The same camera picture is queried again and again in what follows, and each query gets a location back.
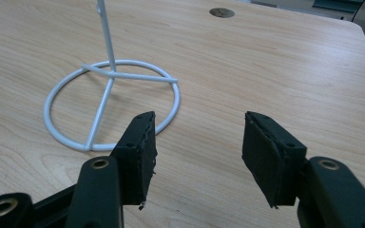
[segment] white metal ring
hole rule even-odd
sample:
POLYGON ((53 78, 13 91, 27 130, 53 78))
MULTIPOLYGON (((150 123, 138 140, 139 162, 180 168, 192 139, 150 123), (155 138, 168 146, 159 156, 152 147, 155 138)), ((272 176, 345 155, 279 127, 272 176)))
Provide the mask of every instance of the white metal ring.
MULTIPOLYGON (((136 61, 136 60, 116 60, 116 65, 124 65, 124 66, 136 66, 136 67, 144 67, 151 69, 157 73, 159 73, 161 76, 165 78, 172 78, 167 72, 165 72, 163 69, 159 68, 158 66, 151 65, 149 63, 136 61)), ((109 66, 109 61, 104 61, 100 63, 96 63, 92 65, 93 67, 107 67, 109 66)), ((86 144, 76 142, 74 140, 71 140, 70 138, 66 137, 64 134, 62 134, 52 123, 50 111, 51 111, 51 105, 53 100, 55 99, 58 92, 70 81, 75 79, 76 77, 88 72, 89 70, 79 68, 76 71, 68 74, 67 77, 65 77, 63 80, 61 80, 49 93, 47 96, 46 102, 44 103, 44 110, 43 110, 43 116, 44 116, 44 124, 47 128, 47 131, 54 137, 58 142, 76 150, 81 151, 108 151, 112 150, 116 143, 108 143, 108 144, 93 144, 91 147, 86 147, 86 144)), ((177 114, 177 111, 180 106, 180 91, 177 86, 177 83, 170 83, 173 91, 174 91, 174 104, 168 113, 168 115, 165 117, 165 119, 156 126, 155 133, 159 134, 162 130, 164 130, 168 124, 174 119, 174 117, 177 114)))

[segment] black metal bracket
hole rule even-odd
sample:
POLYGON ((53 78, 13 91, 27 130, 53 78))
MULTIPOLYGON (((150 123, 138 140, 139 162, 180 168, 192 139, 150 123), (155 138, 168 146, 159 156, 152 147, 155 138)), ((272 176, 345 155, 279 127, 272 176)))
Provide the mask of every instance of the black metal bracket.
POLYGON ((245 114, 242 158, 270 206, 294 205, 301 227, 365 228, 365 188, 339 161, 314 157, 268 116, 245 114))
POLYGON ((135 117, 109 156, 86 161, 78 182, 32 204, 0 196, 0 228, 124 227, 123 205, 146 201, 156 165, 155 113, 135 117))

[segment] light wood grain surface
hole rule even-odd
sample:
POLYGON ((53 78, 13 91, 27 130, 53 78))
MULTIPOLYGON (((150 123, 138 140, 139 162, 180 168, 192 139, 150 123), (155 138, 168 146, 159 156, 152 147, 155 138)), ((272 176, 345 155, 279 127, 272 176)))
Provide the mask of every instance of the light wood grain surface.
MULTIPOLYGON (((106 60, 94 0, 0 0, 0 195, 42 200, 108 153, 56 142, 43 124, 50 90, 106 60)), ((157 136, 157 175, 143 211, 125 227, 298 227, 296 207, 269 208, 241 160, 244 112, 274 118, 308 146, 308 158, 348 165, 365 185, 365 38, 349 22, 235 1, 107 1, 118 59, 162 67, 179 79, 176 119, 157 136), (232 18, 209 14, 233 10, 232 18)), ((120 67, 129 72, 145 72, 120 67)), ((55 100, 52 116, 86 139, 106 78, 85 74, 55 100)), ((172 105, 167 84, 117 80, 96 142, 115 143, 137 114, 157 123, 172 105)))

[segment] vertical white rod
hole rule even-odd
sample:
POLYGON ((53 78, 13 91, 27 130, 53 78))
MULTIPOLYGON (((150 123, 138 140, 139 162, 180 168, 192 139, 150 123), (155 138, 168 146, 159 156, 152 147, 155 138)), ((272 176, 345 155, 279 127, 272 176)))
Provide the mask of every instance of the vertical white rod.
POLYGON ((115 71, 117 71, 117 69, 115 67, 114 51, 112 49, 111 35, 109 33, 108 20, 107 20, 107 16, 106 16, 105 0, 97 0, 97 12, 100 14, 100 18, 102 19, 102 27, 103 27, 103 34, 104 34, 105 40, 106 40, 108 61, 111 66, 111 70, 115 72, 115 71))
POLYGON ((86 141, 86 145, 85 145, 86 150, 91 150, 91 148, 93 146, 94 138, 96 137, 97 130, 99 129, 100 120, 102 119, 103 113, 105 112, 106 102, 108 100, 109 93, 111 92, 112 85, 114 85, 114 78, 110 78, 108 80, 106 90, 103 94, 102 101, 100 102, 99 108, 97 108, 96 116, 94 117, 94 121, 93 121, 93 124, 91 125, 90 132, 88 133, 88 137, 87 137, 87 141, 86 141))

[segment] white wire stand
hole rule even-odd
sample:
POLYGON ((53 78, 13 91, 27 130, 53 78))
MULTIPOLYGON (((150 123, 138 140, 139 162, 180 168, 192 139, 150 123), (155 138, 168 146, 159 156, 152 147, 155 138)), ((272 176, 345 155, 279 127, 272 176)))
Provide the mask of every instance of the white wire stand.
POLYGON ((103 117, 103 113, 105 112, 106 103, 111 92, 111 88, 114 84, 115 78, 122 78, 122 79, 132 79, 132 80, 144 80, 144 81, 152 81, 152 82, 162 82, 162 83, 169 83, 171 84, 173 91, 174 91, 174 104, 166 116, 166 118, 156 126, 155 132, 156 134, 160 133, 163 129, 165 129, 168 124, 174 119, 177 114, 177 111, 180 106, 180 91, 177 86, 178 80, 172 78, 167 72, 163 69, 151 65, 149 63, 136 61, 136 60, 115 60, 114 58, 114 51, 112 48, 111 43, 111 36, 108 27, 108 21, 106 17, 106 5, 104 0, 97 0, 97 12, 100 14, 102 20, 102 27, 103 33, 106 40, 106 50, 108 55, 108 61, 96 63, 92 65, 82 65, 82 68, 70 73, 67 77, 65 77, 61 82, 59 82, 49 93, 47 96, 46 102, 44 104, 44 124, 48 132, 60 143, 76 150, 81 151, 107 151, 112 150, 116 143, 108 143, 108 144, 96 144, 94 143, 94 139, 96 137, 97 130, 100 125, 100 121, 103 117), (110 70, 101 69, 101 67, 108 67, 110 66, 110 70), (117 66, 135 66, 135 67, 143 67, 150 69, 154 72, 157 72, 161 76, 155 75, 143 75, 143 74, 132 74, 132 73, 123 73, 117 71, 117 66), (76 142, 64 134, 62 134, 57 128, 54 126, 51 120, 51 106, 54 98, 58 94, 58 92, 70 81, 75 79, 76 77, 88 72, 96 72, 98 74, 104 75, 108 77, 108 83, 106 85, 105 92, 103 94, 103 98, 100 102, 100 105, 97 109, 96 116, 94 117, 93 123, 91 125, 90 131, 87 136, 87 140, 85 143, 76 142))

